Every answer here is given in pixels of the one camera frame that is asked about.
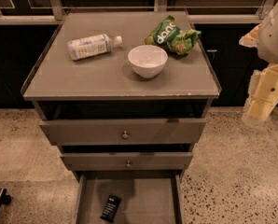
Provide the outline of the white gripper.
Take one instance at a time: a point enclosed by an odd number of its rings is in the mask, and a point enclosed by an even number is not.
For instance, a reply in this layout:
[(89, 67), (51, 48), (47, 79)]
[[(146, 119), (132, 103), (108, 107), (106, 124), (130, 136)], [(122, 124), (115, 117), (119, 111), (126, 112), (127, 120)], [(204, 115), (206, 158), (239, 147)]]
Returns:
[[(257, 46), (260, 25), (242, 36), (239, 44), (248, 48)], [(248, 98), (243, 107), (246, 122), (265, 121), (278, 105), (278, 63), (270, 63), (263, 71), (255, 70), (250, 78)]]

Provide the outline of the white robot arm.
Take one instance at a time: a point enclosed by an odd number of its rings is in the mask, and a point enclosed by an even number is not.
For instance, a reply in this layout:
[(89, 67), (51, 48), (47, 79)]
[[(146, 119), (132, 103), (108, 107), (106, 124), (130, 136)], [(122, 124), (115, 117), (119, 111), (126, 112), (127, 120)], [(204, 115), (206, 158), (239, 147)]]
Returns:
[(245, 122), (265, 121), (278, 105), (278, 2), (261, 24), (240, 38), (239, 44), (256, 48), (258, 57), (268, 63), (251, 76), (243, 107)]

